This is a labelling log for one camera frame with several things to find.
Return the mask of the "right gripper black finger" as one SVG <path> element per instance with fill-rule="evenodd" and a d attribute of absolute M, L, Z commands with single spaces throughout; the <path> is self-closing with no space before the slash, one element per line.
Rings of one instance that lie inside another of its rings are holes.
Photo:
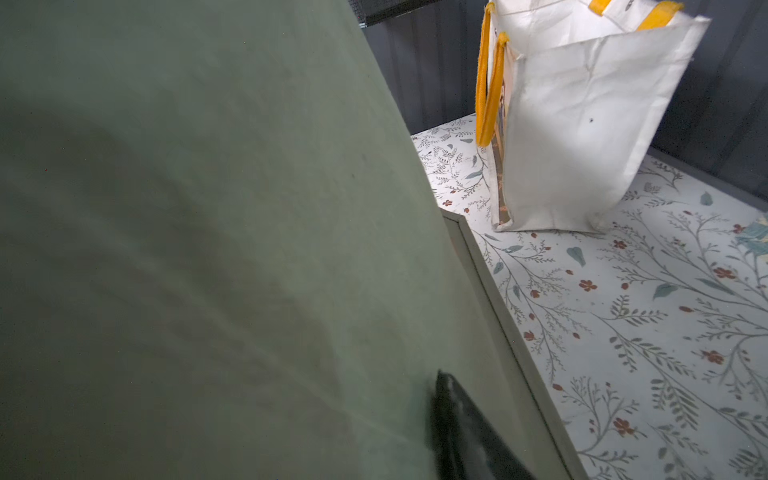
<path fill-rule="evenodd" d="M 437 373 L 433 400 L 433 439 L 442 479 L 531 479 L 458 380 Z"/>

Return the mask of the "olive green tote bag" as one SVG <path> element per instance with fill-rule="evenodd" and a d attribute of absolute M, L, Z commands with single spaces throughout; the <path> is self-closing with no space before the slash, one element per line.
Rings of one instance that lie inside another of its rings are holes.
<path fill-rule="evenodd" d="M 585 470 L 341 1 L 1 5 L 1 475 Z"/>

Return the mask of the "white tote bag yellow handles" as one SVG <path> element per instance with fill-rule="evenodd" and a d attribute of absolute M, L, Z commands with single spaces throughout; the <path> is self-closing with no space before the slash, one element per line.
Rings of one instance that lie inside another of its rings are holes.
<path fill-rule="evenodd" d="M 710 21 L 677 1 L 491 1 L 476 144 L 497 231 L 601 232 Z"/>

